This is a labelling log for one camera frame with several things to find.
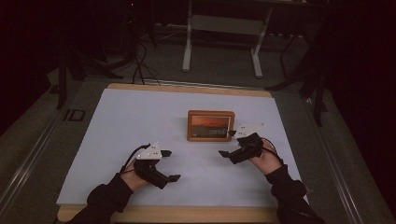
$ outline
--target orange picture frame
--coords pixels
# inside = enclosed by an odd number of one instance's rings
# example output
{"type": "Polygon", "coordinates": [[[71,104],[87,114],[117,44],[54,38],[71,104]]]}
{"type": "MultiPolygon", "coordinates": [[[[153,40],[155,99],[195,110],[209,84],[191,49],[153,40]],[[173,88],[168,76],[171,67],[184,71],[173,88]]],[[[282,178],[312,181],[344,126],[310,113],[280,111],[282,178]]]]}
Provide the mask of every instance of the orange picture frame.
{"type": "Polygon", "coordinates": [[[189,110],[187,140],[192,142],[229,142],[233,130],[233,111],[189,110]]]}

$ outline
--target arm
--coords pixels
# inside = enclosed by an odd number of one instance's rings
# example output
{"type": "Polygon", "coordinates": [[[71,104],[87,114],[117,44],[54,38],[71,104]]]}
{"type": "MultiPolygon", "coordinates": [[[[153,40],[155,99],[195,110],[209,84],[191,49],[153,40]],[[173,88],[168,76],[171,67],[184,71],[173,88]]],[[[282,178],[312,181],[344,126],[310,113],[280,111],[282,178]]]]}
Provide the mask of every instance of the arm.
{"type": "Polygon", "coordinates": [[[121,213],[131,195],[147,184],[133,169],[132,162],[126,168],[127,172],[115,174],[107,185],[96,187],[88,196],[88,205],[67,223],[110,223],[113,213],[121,213]]]}
{"type": "MultiPolygon", "coordinates": [[[[268,141],[264,140],[263,146],[275,151],[268,141]]],[[[288,165],[282,164],[275,155],[266,150],[262,151],[259,158],[254,157],[250,161],[265,175],[268,182],[273,185],[271,193],[278,201],[277,217],[280,223],[325,223],[305,201],[305,185],[299,180],[291,179],[288,173],[288,165]]]]}

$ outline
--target wooden frame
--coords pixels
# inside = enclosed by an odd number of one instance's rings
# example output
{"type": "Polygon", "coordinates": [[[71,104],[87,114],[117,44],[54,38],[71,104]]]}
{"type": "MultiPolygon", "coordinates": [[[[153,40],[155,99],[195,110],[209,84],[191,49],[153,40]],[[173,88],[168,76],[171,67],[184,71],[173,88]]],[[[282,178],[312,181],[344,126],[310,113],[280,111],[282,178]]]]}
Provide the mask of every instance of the wooden frame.
{"type": "Polygon", "coordinates": [[[232,111],[190,110],[187,140],[193,142],[229,142],[233,130],[232,111]]]}

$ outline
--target black sleeve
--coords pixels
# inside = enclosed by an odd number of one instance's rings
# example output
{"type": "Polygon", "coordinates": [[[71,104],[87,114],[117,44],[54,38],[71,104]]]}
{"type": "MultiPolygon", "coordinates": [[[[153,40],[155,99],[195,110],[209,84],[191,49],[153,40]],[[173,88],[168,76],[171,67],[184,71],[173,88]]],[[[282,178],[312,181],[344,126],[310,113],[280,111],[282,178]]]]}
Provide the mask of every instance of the black sleeve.
{"type": "Polygon", "coordinates": [[[288,165],[283,165],[265,177],[273,185],[271,193],[278,201],[277,217],[280,223],[325,223],[304,199],[305,185],[299,180],[291,179],[288,173],[288,165]]]}
{"type": "Polygon", "coordinates": [[[110,223],[114,212],[121,213],[134,192],[116,174],[107,185],[99,185],[88,196],[87,206],[67,224],[110,223]]]}

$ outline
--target gray carpet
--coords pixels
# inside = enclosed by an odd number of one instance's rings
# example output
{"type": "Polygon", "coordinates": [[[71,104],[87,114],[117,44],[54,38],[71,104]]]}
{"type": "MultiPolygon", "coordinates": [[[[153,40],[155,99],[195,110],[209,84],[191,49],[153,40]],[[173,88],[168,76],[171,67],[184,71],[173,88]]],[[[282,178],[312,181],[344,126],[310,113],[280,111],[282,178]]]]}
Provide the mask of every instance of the gray carpet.
{"type": "MultiPolygon", "coordinates": [[[[262,71],[265,74],[262,79],[257,79],[253,75],[248,48],[227,46],[216,49],[210,46],[213,43],[207,43],[202,39],[195,41],[200,46],[192,48],[189,73],[181,72],[184,46],[183,41],[177,36],[160,41],[160,46],[156,49],[149,42],[144,42],[148,50],[144,62],[147,67],[158,72],[157,74],[149,70],[163,85],[169,84],[167,81],[177,81],[177,84],[202,83],[262,90],[263,86],[284,80],[278,56],[286,40],[281,37],[270,36],[264,41],[260,53],[262,71]]],[[[290,49],[286,57],[289,71],[299,62],[305,48],[304,41],[299,40],[290,49]]],[[[143,48],[139,55],[143,57],[143,48]]],[[[1,137],[1,190],[4,190],[18,169],[18,164],[35,146],[35,139],[44,131],[50,118],[61,118],[35,169],[8,210],[4,223],[38,224],[52,223],[55,220],[59,208],[55,203],[59,190],[103,89],[111,82],[131,81],[134,69],[135,65],[118,71],[117,74],[125,76],[122,80],[112,80],[100,77],[94,72],[89,73],[76,97],[71,97],[71,102],[67,105],[70,109],[86,111],[86,117],[82,122],[63,121],[64,114],[54,109],[56,97],[46,93],[1,137]]],[[[144,70],[144,76],[150,77],[151,74],[144,70]]],[[[273,92],[273,95],[302,180],[313,190],[308,195],[312,207],[327,223],[351,223],[350,220],[354,217],[350,217],[350,213],[346,211],[347,199],[343,198],[343,193],[348,191],[359,211],[359,219],[354,223],[395,223],[369,175],[354,139],[332,101],[331,93],[326,91],[325,105],[328,112],[322,113],[323,128],[319,128],[313,121],[310,104],[297,93],[299,87],[300,83],[297,83],[282,91],[273,92]],[[336,161],[335,168],[332,165],[333,161],[336,161]]]]}

